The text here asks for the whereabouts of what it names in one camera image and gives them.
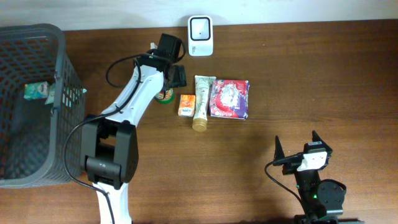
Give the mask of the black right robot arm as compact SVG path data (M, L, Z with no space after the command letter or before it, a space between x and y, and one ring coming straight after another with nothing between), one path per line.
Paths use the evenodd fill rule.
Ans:
M264 172L270 180L291 193L300 203L303 215L294 216L294 223L362 223L358 219L340 219L347 188L333 179L322 180L319 172L327 165L333 153L332 148L312 131L312 141L306 143L303 151L291 156L284 154L279 137L275 137L273 160ZM269 166L281 166L283 175L294 175L297 193L273 178L267 171Z

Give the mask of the cream tube gold cap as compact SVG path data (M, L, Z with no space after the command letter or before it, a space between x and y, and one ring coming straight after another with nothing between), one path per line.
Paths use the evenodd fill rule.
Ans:
M211 86L216 77L195 75L195 114L193 116L192 128L198 132L207 129L208 101L210 99Z

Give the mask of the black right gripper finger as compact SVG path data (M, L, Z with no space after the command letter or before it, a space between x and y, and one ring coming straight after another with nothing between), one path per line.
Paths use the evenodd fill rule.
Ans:
M315 130L312 131L312 141L319 142L325 149L330 149L330 146L317 134Z
M274 159L272 161L273 166L279 166L285 159L285 154L280 143L279 137L275 136L275 151L274 151Z

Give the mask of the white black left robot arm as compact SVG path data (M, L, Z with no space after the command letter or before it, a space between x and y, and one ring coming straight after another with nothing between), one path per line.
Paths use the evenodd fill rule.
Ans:
M139 160L136 128L156 94L186 86L179 64L185 54L183 40L162 34L156 47L131 57L131 79L114 102L83 122L80 167L96 190L101 223L132 222L128 184Z

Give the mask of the red purple pad package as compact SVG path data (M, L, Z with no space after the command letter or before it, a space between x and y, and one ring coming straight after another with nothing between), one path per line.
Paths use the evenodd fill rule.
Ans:
M210 116L245 120L249 87L248 80L215 80L210 95Z

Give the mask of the brown lid sauce jar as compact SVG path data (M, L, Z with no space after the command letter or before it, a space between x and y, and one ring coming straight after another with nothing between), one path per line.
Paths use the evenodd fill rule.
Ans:
M158 103L167 105L174 100L174 90L172 88L168 90L162 90L158 92L154 98Z

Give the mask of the orange tissue pack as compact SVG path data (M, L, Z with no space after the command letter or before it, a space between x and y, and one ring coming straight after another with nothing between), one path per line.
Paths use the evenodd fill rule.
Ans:
M195 114L195 95L180 95L180 103L178 106L178 115L193 117Z

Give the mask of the mint green wipes pack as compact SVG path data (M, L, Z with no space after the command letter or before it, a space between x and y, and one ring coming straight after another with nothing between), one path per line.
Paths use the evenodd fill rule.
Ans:
M52 104L55 100L55 87L56 84L51 84L48 88L48 97L45 101L45 105ZM75 91L71 90L69 88L66 89L66 93L62 94L62 103L65 104L68 107L72 106L72 103L78 99L78 97L82 94L85 94L87 92L86 89L82 88L81 91Z

